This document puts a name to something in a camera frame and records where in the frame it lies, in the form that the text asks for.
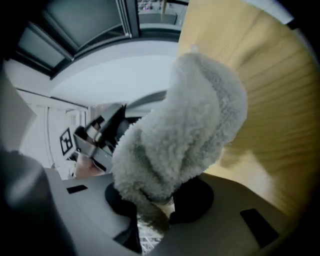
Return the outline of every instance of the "white towel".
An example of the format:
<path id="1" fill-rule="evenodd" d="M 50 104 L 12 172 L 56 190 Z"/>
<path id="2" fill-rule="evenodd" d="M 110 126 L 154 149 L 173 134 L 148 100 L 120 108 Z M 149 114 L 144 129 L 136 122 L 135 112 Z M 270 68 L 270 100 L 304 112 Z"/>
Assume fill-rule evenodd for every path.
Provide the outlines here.
<path id="1" fill-rule="evenodd" d="M 180 56 L 166 99 L 129 127 L 113 153 L 115 188 L 143 221 L 164 231 L 168 220 L 152 202 L 167 202 L 215 163 L 247 112 L 246 90 L 232 70 L 199 53 Z"/>

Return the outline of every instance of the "wood grain surface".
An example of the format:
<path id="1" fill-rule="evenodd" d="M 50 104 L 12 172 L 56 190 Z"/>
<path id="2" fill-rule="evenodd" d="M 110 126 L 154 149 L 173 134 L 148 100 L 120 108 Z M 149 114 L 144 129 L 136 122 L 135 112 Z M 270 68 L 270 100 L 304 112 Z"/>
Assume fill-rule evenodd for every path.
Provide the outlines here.
<path id="1" fill-rule="evenodd" d="M 320 78 L 312 58 L 287 26 L 241 0 L 191 0 L 178 54 L 192 45 L 235 70 L 248 93 L 247 120 L 207 172 L 299 216 L 320 159 Z"/>

